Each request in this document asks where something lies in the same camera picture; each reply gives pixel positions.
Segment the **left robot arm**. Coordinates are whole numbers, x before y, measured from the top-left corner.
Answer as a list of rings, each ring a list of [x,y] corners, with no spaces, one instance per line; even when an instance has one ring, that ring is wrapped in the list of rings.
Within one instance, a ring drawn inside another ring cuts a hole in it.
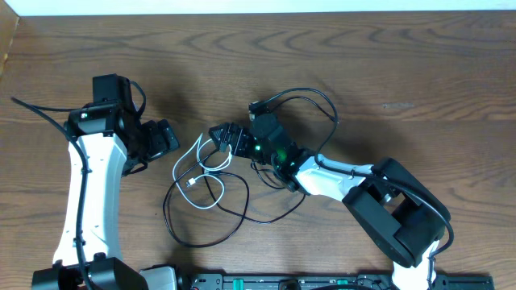
[[[93,100],[60,126],[69,141],[71,178],[64,229],[52,266],[35,271],[34,289],[174,289],[170,266],[136,271],[119,243],[121,179],[142,172],[180,144],[165,119],[141,122],[131,90],[117,74],[93,78]]]

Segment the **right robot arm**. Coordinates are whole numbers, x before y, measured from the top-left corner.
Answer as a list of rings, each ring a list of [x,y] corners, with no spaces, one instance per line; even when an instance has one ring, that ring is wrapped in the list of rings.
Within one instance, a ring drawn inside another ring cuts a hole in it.
[[[442,202],[393,158],[354,165],[298,146],[268,106],[249,106],[251,125],[226,122],[209,130],[220,151],[269,165],[290,192],[342,202],[360,226],[393,261],[399,289],[433,287],[440,239],[453,235]]]

